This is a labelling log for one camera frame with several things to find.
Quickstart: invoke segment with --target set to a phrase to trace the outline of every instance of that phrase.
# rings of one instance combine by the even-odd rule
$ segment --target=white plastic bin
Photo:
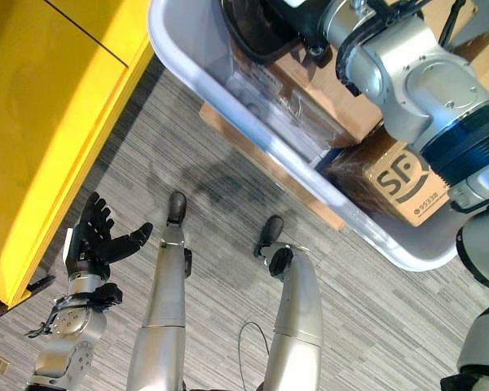
[[[202,99],[268,155],[276,159],[308,191],[340,215],[367,242],[396,266],[411,271],[431,270],[456,255],[455,234],[467,220],[444,205],[432,218],[413,228],[392,217],[368,215],[312,168],[308,156],[290,148],[276,133],[279,113],[256,102],[248,110],[227,88],[232,61],[227,29],[218,0],[154,0],[148,16],[152,45],[163,64]],[[253,94],[246,94],[250,99]],[[299,129],[301,137],[304,129]]]

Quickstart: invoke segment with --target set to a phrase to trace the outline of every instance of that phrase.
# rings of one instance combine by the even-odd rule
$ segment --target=robotic arm
[[[38,356],[26,391],[75,390],[82,382],[102,336],[108,307],[121,303],[122,292],[107,283],[109,264],[137,252],[152,232],[145,223],[130,235],[111,239],[110,210],[98,193],[90,195],[73,229],[66,257],[68,294],[55,301],[47,321],[27,336],[50,334]]]

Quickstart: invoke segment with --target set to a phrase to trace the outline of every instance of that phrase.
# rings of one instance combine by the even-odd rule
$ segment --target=floor
[[[0,375],[0,391],[23,389],[29,378],[44,338],[22,334],[36,328],[52,298],[67,290],[64,233],[93,190],[113,211],[114,235],[145,221],[155,225],[139,253],[112,266],[111,281],[124,301],[108,312],[81,387],[125,389],[174,189],[188,198],[184,230],[194,253],[186,283],[189,389],[242,388],[236,346],[245,321],[258,322],[271,341],[282,287],[253,259],[252,248],[273,213],[285,220],[281,239],[308,247],[319,276],[325,325],[320,389],[439,389],[439,380],[455,372],[465,334],[488,306],[489,292],[457,260],[439,270],[405,272],[354,232],[326,226],[206,126],[200,106],[156,59],[151,62],[43,259],[56,282],[0,319],[0,355],[11,363]],[[267,362],[257,330],[245,330],[242,356],[247,389],[255,389]]]

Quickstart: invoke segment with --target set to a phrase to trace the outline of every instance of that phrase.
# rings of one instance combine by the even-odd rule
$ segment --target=printed logo
[[[391,198],[402,204],[410,200],[424,186],[429,171],[427,163],[405,147],[391,163],[390,168],[379,174],[377,183]],[[412,182],[411,178],[416,177],[418,180]]]

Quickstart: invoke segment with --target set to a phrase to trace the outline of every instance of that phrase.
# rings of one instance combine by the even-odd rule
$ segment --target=yellow cabinet
[[[149,0],[49,0],[125,64],[148,36]]]
[[[29,295],[151,56],[144,37],[123,64],[47,2],[0,1],[0,300],[8,306]]]

